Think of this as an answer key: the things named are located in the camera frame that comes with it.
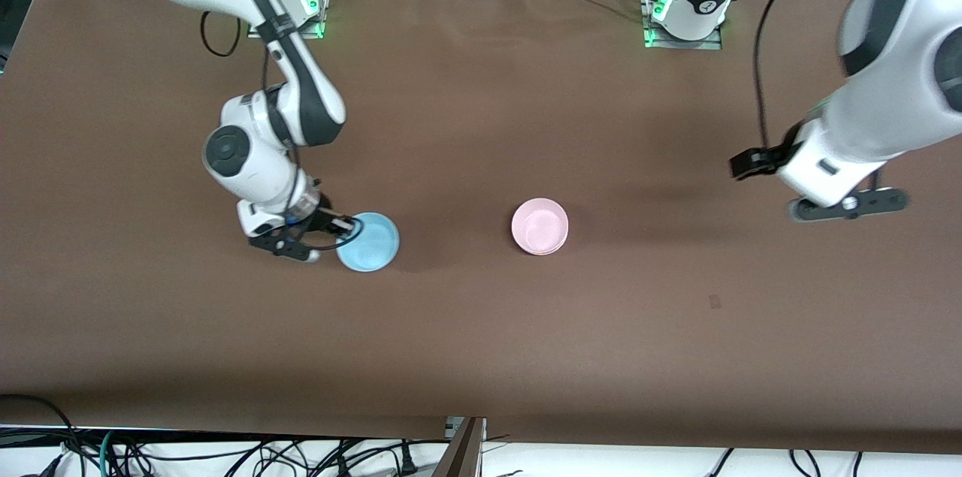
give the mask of metal mounting plate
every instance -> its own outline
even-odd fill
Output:
[[[661,47],[664,49],[704,49],[718,50],[722,48],[722,31],[715,27],[708,38],[698,41],[685,41],[667,33],[663,26],[653,21],[657,2],[640,0],[642,2],[642,27],[645,29],[645,46]]]
[[[327,26],[327,8],[330,7],[331,0],[307,0],[309,5],[317,8],[317,15],[308,19],[300,26],[298,31],[303,39],[323,39],[324,28]],[[260,38],[254,25],[247,25],[248,38]]]

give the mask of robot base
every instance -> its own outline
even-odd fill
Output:
[[[303,25],[298,28],[298,32],[303,39],[323,39],[324,26],[327,26],[327,8],[330,7],[331,0],[304,0],[312,11],[316,11]],[[254,25],[247,25],[248,38],[260,38]]]
[[[308,244],[303,244],[298,235],[310,233],[310,231],[322,231],[333,237],[347,237],[354,231],[354,224],[346,219],[349,217],[334,213],[331,210],[331,200],[324,194],[320,194],[320,201],[312,216],[289,226],[286,230],[279,227],[259,234],[257,237],[248,237],[247,242],[271,254],[312,264],[320,259],[320,251]]]
[[[722,48],[722,31],[716,26],[708,38],[698,41],[686,41],[675,38],[667,33],[663,26],[654,21],[653,15],[661,11],[660,2],[642,0],[642,27],[645,29],[645,46],[662,47],[664,49],[708,49],[718,50]]]
[[[788,216],[796,222],[825,220],[855,220],[862,216],[897,213],[908,207],[908,194],[900,189],[866,189],[852,192],[841,203],[819,207],[807,199],[796,199],[788,204]]]

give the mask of brown tablecloth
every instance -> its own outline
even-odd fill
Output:
[[[35,0],[0,77],[0,388],[82,425],[962,452],[962,142],[887,166],[894,216],[794,224],[779,180],[734,182],[764,1],[680,52],[643,46],[637,0],[333,0],[310,48],[348,120],[303,162],[402,240],[358,274],[250,248],[201,165],[260,42]],[[774,134],[842,83],[847,1],[777,5]],[[508,230],[540,196],[571,223],[545,258]]]

